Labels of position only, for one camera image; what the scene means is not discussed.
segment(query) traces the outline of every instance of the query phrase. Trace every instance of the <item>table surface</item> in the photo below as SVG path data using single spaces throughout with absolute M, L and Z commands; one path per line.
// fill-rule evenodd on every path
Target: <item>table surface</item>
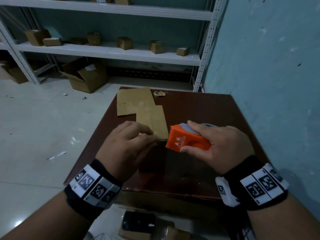
M 156 97 L 156 105 L 162 105 L 168 126 L 186 123 L 192 120 L 197 123 L 209 123 L 216 126 L 231 125 L 246 133 L 257 157 L 268 162 L 250 126 L 236 105 L 231 95 L 196 93 L 185 91 L 162 90 L 165 96 Z M 86 164 L 90 164 L 110 132 L 124 121 L 135 121 L 136 115 L 117 116 L 117 96 L 114 97 L 102 117 L 89 142 L 85 146 L 74 167 L 65 180 L 68 184 Z M 123 185 L 124 191 L 135 191 L 162 194 L 172 197 L 201 199 L 221 199 L 215 184 L 217 173 L 204 162 L 161 147 L 164 154 L 163 172 L 136 172 Z M 159 154 L 151 152 L 146 158 L 149 163 Z

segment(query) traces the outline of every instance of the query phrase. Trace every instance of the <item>forearm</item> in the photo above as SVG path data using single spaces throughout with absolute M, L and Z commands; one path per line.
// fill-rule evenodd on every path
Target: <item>forearm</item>
M 62 191 L 1 240 L 82 240 L 91 224 L 68 205 Z
M 320 224 L 292 195 L 275 206 L 248 215 L 258 240 L 320 239 Z

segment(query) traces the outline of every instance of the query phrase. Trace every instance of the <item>white shelf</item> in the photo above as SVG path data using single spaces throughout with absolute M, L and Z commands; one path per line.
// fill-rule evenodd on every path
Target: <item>white shelf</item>
M 0 50 L 8 50 L 8 45 L 6 43 L 0 42 Z
M 177 48 L 166 47 L 166 53 L 154 54 L 148 45 L 134 45 L 134 49 L 123 50 L 114 42 L 105 42 L 102 46 L 64 44 L 62 46 L 33 46 L 29 42 L 15 45 L 15 48 L 24 52 L 37 52 L 60 55 L 88 56 L 117 60 L 135 60 L 177 65 L 199 66 L 200 58 L 194 50 L 187 56 L 178 56 Z
M 130 14 L 139 16 L 205 21 L 210 21 L 212 17 L 212 12 L 210 11 L 140 5 L 116 5 L 110 3 L 94 3 L 89 1 L 0 0 L 0 5 L 74 10 L 86 12 Z

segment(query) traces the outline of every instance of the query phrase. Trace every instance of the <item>person's left hand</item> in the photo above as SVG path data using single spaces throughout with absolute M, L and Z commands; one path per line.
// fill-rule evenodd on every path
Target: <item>person's left hand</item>
M 137 171 L 157 139 L 148 126 L 126 121 L 108 135 L 96 159 L 112 176 L 125 182 Z

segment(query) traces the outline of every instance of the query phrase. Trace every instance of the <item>white tiled floor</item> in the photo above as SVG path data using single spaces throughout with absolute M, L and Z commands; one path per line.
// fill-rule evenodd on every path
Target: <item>white tiled floor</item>
M 0 236 L 63 189 L 67 174 L 123 85 L 192 90 L 180 82 L 111 78 L 87 94 L 73 90 L 66 79 L 49 78 L 42 85 L 0 80 Z M 67 153 L 46 160 L 62 151 Z M 91 232 L 117 239 L 123 213 L 122 207 L 112 206 L 94 222 Z M 192 221 L 174 221 L 181 229 L 197 231 Z

